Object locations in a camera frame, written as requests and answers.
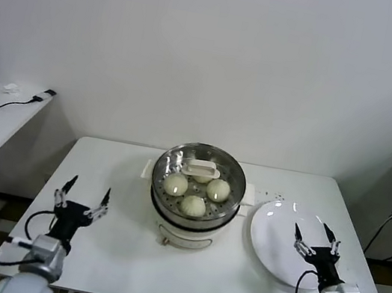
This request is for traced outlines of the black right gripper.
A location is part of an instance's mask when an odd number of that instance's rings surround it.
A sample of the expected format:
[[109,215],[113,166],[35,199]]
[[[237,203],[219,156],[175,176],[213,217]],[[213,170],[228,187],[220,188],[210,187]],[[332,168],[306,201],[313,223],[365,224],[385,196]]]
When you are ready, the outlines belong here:
[[343,284],[343,280],[337,272],[336,265],[340,259],[340,240],[336,239],[335,234],[324,223],[325,234],[330,243],[328,247],[310,247],[307,245],[302,238],[301,230],[297,223],[295,223],[295,242],[293,243],[294,248],[302,258],[307,257],[307,263],[315,267],[318,278],[319,289],[325,289],[330,286]]

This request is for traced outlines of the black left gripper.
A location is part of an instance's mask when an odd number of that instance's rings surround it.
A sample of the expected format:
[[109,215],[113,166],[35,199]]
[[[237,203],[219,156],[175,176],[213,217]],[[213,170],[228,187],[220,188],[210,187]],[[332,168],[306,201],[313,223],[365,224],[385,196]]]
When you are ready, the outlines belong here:
[[105,196],[96,208],[89,209],[79,203],[67,200],[67,194],[77,182],[78,175],[67,181],[61,189],[54,192],[54,213],[56,222],[47,233],[49,237],[56,238],[64,246],[70,246],[71,240],[77,229],[90,226],[108,213],[111,189],[109,188]]

